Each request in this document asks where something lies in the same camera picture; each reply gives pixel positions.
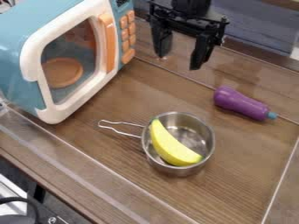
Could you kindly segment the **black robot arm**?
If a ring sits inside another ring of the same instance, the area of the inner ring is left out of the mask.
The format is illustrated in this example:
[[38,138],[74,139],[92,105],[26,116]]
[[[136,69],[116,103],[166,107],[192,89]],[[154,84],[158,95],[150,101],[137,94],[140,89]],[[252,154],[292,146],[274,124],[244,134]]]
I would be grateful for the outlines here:
[[198,70],[209,60],[213,47],[221,46],[229,19],[210,9],[210,0],[170,0],[164,6],[148,0],[153,51],[161,59],[173,47],[173,32],[194,38],[189,69]]

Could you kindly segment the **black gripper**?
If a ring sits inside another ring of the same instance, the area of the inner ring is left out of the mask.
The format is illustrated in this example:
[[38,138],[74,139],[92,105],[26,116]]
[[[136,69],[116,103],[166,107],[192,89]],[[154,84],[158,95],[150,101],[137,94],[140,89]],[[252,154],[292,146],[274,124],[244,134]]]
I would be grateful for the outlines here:
[[208,61],[213,45],[222,44],[226,16],[210,8],[210,0],[148,0],[153,51],[162,58],[172,50],[173,32],[196,37],[190,53],[190,70],[198,70]]

